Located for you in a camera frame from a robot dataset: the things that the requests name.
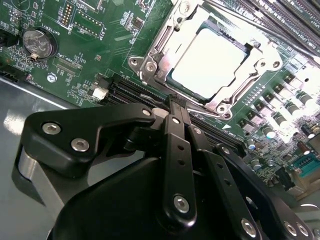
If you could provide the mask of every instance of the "silver screw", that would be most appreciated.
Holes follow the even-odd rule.
[[[313,230],[313,233],[316,239],[320,240],[320,230],[316,228]]]
[[[172,121],[174,121],[176,124],[179,124],[179,123],[180,123],[179,119],[177,119],[177,118],[175,118],[175,117],[172,118]]]
[[[290,223],[288,223],[287,221],[284,221],[284,226],[292,236],[297,236],[297,231]]]
[[[58,124],[53,123],[53,122],[48,122],[48,123],[43,124],[42,130],[46,134],[50,134],[50,135],[56,135],[61,132],[60,126]]]
[[[201,130],[197,127],[194,128],[194,131],[197,133],[197,134],[201,134]]]
[[[73,150],[83,153],[89,149],[90,145],[86,140],[82,138],[76,138],[72,140],[71,147],[73,148]]]
[[[151,116],[151,113],[148,110],[143,109],[142,112],[144,115]]]
[[[296,225],[297,225],[297,227],[298,227],[298,229],[300,230],[300,232],[303,234],[303,235],[305,235],[306,237],[308,237],[309,236],[309,233],[308,233],[308,231],[307,231],[307,229],[304,227],[304,226],[302,226],[300,223],[296,223]]]
[[[54,73],[49,73],[46,76],[46,79],[48,80],[49,83],[55,83],[58,80],[57,76]]]
[[[149,62],[147,62],[147,64],[146,64],[146,69],[147,69],[149,72],[153,72],[153,71],[156,69],[156,67],[155,67],[155,65],[154,65],[151,61],[149,61]]]
[[[190,11],[190,3],[185,1],[185,2],[182,2],[180,7],[179,7],[179,11],[182,15],[185,15],[187,14],[189,11]]]
[[[243,227],[243,230],[248,234],[250,237],[255,238],[257,236],[257,230],[252,225],[251,222],[249,222],[247,219],[242,218],[241,225]]]
[[[186,214],[187,212],[189,212],[189,203],[183,196],[175,196],[173,199],[173,203],[175,208],[178,209],[180,213]]]
[[[222,147],[222,151],[224,151],[226,154],[230,154],[229,149],[224,146]]]

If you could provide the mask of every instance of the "motherboard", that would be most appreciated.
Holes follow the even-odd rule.
[[[216,2],[320,56],[317,0]],[[0,76],[81,108],[178,95],[269,187],[320,189],[319,62],[210,1],[0,0]]]

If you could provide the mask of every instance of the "cpu socket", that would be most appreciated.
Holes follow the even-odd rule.
[[[266,71],[279,70],[282,59],[273,42],[240,43],[212,21],[207,7],[189,1],[182,11],[185,4],[175,2],[147,54],[129,57],[128,64],[145,85],[165,87],[229,120],[238,99]]]

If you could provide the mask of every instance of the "black mechanical arm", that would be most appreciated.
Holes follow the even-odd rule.
[[[53,240],[312,240],[308,226],[223,144],[209,145],[185,102],[29,116],[12,178],[56,219]],[[143,159],[88,186],[97,156]]]

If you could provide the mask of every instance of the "cylindrical capacitor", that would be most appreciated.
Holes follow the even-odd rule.
[[[252,169],[255,171],[257,171],[258,169],[260,169],[262,167],[262,165],[259,162],[259,159],[253,159],[251,161],[251,166],[252,166]]]
[[[277,117],[274,117],[273,119],[282,129],[287,128],[289,126],[289,122],[283,116],[277,116]]]
[[[247,164],[247,166],[251,169],[251,171],[255,171],[253,168],[252,168],[252,166],[251,166],[251,164]]]
[[[269,167],[273,167],[275,165],[273,160],[268,160],[267,164]]]
[[[278,184],[279,183],[279,178],[277,176],[273,176],[271,178],[271,180],[272,180],[273,184]]]
[[[256,149],[256,144],[252,139],[248,139],[246,141],[246,145],[247,145],[248,149],[250,149],[250,150],[255,150]]]
[[[286,109],[294,118],[301,116],[301,110],[294,104],[289,105]]]
[[[267,139],[274,139],[276,136],[276,133],[269,126],[264,127],[262,129],[262,132],[266,136]]]
[[[310,127],[306,124],[301,126],[301,131],[308,137],[308,139],[312,139],[315,136]]]
[[[310,149],[302,141],[299,141],[296,146],[301,150],[303,155],[308,155],[310,153]]]
[[[272,188],[272,187],[275,186],[271,179],[269,179],[269,180],[266,182],[266,185],[267,185],[269,188]]]
[[[307,108],[312,108],[316,104],[315,100],[306,93],[301,95],[298,99]]]

